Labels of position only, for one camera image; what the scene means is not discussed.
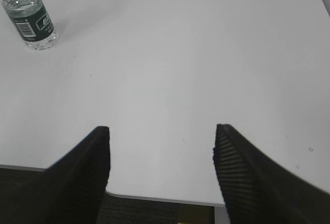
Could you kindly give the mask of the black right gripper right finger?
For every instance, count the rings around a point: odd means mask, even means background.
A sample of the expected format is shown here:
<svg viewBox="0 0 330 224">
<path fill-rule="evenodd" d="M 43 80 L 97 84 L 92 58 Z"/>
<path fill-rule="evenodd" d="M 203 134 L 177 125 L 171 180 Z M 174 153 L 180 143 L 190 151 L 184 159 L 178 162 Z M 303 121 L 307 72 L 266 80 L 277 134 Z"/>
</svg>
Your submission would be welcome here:
<svg viewBox="0 0 330 224">
<path fill-rule="evenodd" d="M 218 124 L 213 164 L 230 223 L 329 223 L 329 193 Z"/>
</svg>

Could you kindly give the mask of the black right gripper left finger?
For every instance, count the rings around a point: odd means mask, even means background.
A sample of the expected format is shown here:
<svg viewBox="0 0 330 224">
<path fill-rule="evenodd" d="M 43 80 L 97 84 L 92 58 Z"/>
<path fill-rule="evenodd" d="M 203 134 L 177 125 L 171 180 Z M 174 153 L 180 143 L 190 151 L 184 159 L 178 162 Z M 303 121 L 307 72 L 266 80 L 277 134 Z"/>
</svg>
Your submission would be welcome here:
<svg viewBox="0 0 330 224">
<path fill-rule="evenodd" d="M 4 193 L 1 223 L 96 223 L 110 174 L 110 131 L 98 126 L 37 177 Z"/>
</svg>

